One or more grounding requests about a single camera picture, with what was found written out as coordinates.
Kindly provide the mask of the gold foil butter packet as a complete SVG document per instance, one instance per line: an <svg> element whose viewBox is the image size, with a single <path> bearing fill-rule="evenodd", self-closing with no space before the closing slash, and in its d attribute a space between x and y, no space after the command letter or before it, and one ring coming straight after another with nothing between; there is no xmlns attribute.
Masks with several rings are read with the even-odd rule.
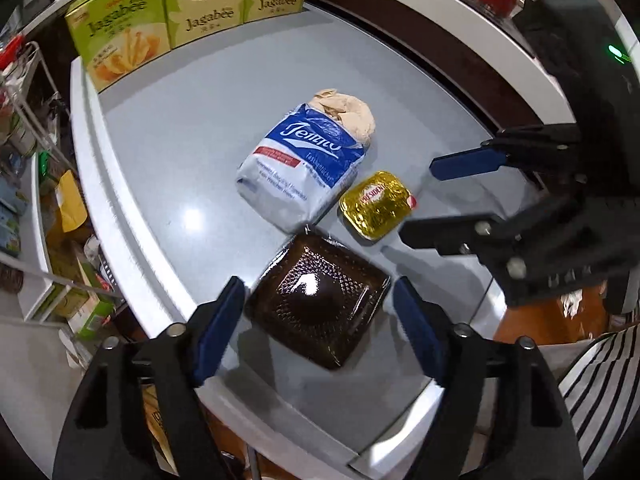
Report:
<svg viewBox="0 0 640 480"><path fill-rule="evenodd" d="M388 171L378 171L338 201L343 217L365 240L379 240L416 209L411 191Z"/></svg>

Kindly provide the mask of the beige paper napkin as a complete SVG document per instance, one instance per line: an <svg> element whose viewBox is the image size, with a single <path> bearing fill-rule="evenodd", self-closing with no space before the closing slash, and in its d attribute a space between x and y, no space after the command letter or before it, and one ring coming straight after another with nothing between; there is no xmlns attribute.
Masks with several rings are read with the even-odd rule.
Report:
<svg viewBox="0 0 640 480"><path fill-rule="evenodd" d="M369 105L356 96L335 89L320 90L308 105L337 122L357 142L371 144L375 133L375 119Z"/></svg>

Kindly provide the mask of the dark brown plastic tray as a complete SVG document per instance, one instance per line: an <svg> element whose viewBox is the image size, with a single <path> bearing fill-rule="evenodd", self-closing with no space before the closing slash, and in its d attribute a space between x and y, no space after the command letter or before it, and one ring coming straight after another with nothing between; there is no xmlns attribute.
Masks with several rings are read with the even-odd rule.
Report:
<svg viewBox="0 0 640 480"><path fill-rule="evenodd" d="M392 277L313 226L304 226L267 266L246 315L269 336L326 370L359 344Z"/></svg>

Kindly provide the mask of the blue white tissue pack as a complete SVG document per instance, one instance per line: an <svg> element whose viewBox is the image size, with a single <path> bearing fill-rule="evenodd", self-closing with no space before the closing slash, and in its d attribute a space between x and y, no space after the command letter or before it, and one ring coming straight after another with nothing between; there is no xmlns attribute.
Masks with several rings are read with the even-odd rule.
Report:
<svg viewBox="0 0 640 480"><path fill-rule="evenodd" d="M239 194L285 233L316 222L355 180L370 142L303 103L280 120L244 159Z"/></svg>

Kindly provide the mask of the striped shirt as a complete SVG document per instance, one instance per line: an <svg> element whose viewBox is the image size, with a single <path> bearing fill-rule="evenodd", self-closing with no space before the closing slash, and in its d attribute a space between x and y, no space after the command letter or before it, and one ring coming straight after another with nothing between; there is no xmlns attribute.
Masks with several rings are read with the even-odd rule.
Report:
<svg viewBox="0 0 640 480"><path fill-rule="evenodd" d="M639 411L639 326L591 341L559 384L584 477L623 441Z"/></svg>

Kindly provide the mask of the Jagabee box with fries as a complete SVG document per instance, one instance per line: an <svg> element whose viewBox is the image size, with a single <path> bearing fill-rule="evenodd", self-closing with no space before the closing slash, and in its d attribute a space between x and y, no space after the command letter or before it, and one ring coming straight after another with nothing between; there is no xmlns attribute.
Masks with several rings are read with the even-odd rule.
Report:
<svg viewBox="0 0 640 480"><path fill-rule="evenodd" d="M164 0L75 0L65 19L96 91L170 51Z"/></svg>

